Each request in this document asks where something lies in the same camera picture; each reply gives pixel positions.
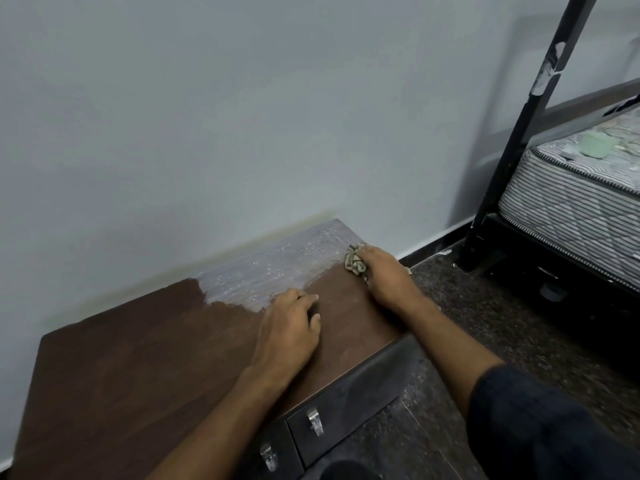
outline mattress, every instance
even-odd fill
[[[607,135],[601,158],[583,153],[594,153],[587,147],[594,134]],[[527,149],[499,213],[609,281],[640,292],[640,108]]]

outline black drawer front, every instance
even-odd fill
[[[407,334],[373,356],[347,377],[338,379],[287,419],[300,456],[308,468],[364,421],[400,396],[409,383],[420,348]],[[316,434],[317,418],[322,433]]]
[[[271,467],[275,467],[273,471],[268,468],[268,460],[271,461]],[[234,480],[295,480],[304,472],[287,423],[280,419],[254,438],[244,452]]]

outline metal post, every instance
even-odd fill
[[[484,242],[479,237],[484,218],[497,208],[500,196],[504,192],[518,162],[529,143],[532,133],[532,122],[544,112],[551,94],[560,79],[576,42],[582,33],[591,10],[597,0],[569,0],[564,10],[556,34],[547,49],[538,76],[529,92],[529,99],[524,104],[520,116],[511,132],[500,162],[493,173],[491,183],[487,189],[482,204],[471,224],[469,234],[460,252],[457,265],[464,271],[472,271],[478,265],[484,254]]]

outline speckled floor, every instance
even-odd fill
[[[640,449],[640,379],[631,323],[638,303],[574,290],[562,303],[540,297],[548,279],[503,259],[465,274],[456,249],[412,268],[420,288],[452,320],[505,360],[560,387],[620,441]],[[432,364],[424,358],[404,395],[308,470],[317,479],[335,460],[358,460],[389,479],[478,479],[465,424]]]

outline dark brown wood surface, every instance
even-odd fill
[[[271,417],[403,332],[341,265],[307,290],[320,295],[320,345]],[[198,282],[185,280],[44,336],[12,478],[144,478],[249,364],[261,317],[206,305]]]

